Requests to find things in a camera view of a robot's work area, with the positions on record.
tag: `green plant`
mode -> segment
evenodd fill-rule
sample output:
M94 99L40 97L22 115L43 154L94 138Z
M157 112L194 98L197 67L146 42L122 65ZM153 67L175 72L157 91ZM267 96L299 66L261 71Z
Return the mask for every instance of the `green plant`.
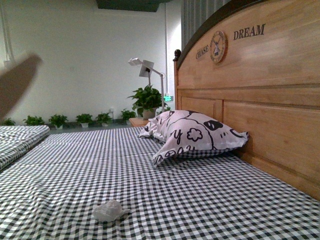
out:
M5 118L1 122L1 126L14 126L14 125L16 125L16 122L13 121L10 117L9 118Z
M79 124L85 124L85 123L92 123L92 119L91 119L92 115L88 114L88 113L82 113L78 116L76 116L76 122Z
M38 125L44 125L45 121L43 121L42 117L37 116L29 116L26 119L23 119L23 121L26 123L27 126L38 126Z
M68 118L64 115L55 114L49 118L49 122L55 125L57 128L60 128L62 125L66 124L66 121L68 121Z
M171 110L171 108L170 108L169 106L167 106L167 107L164 109L163 112L170 111L170 110Z
M121 113L122 113L121 117L125 121L127 121L131 118L135 118L137 116L135 111L126 110L126 108L123 109L123 111L121 111Z
M95 119L100 124L108 124L112 120L112 118L109 116L109 113L100 113Z
M133 103L132 109L137 109L138 113L141 111L141 109L153 112L153 108L162 106L161 93L152 86L147 85L145 88L140 87L133 92L135 95L128 96L128 98L136 99L136 101Z

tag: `checkered bedsheet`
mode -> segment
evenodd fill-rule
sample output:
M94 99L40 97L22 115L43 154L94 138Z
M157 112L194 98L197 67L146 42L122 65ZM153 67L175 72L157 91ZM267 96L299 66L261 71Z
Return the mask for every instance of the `checkered bedsheet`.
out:
M319 239L320 203L230 153L167 160L141 127L55 134L0 173L0 239ZM98 223L93 209L131 212Z
M0 126L0 171L29 151L49 131L47 125Z

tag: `wooden bed frame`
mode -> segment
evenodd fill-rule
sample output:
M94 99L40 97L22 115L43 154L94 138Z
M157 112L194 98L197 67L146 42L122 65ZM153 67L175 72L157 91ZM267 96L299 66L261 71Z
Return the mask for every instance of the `wooden bed frame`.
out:
M175 108L249 142L236 154L320 200L320 1L232 0L175 52ZM212 39L224 33L222 61Z

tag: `bedpost finial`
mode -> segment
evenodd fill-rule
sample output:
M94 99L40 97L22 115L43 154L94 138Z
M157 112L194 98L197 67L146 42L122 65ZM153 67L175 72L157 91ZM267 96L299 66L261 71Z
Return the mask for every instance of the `bedpost finial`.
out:
M173 59L173 61L174 61L174 62L177 62L178 59L179 59L179 57L180 57L180 55L181 55L181 51L180 51L179 49L175 50L175 51L174 51L174 56L175 56L175 58Z

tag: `exit sign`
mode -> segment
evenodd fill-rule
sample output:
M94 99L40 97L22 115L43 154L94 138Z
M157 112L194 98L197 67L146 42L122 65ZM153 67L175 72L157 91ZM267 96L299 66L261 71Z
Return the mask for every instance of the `exit sign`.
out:
M165 102L171 102L171 101L174 100L174 96L164 96L164 97L163 97L163 100L164 100Z

